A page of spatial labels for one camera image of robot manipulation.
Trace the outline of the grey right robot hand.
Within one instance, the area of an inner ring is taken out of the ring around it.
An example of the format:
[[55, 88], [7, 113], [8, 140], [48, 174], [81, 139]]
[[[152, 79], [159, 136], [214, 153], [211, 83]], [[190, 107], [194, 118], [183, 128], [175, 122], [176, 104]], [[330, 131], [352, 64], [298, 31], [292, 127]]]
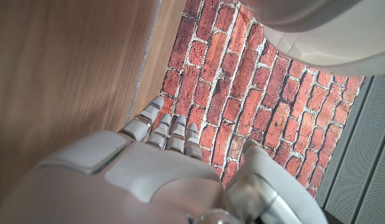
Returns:
[[326, 223], [314, 198], [253, 139], [227, 184], [197, 127], [155, 97], [120, 131], [99, 131], [38, 163], [0, 204], [0, 223]]

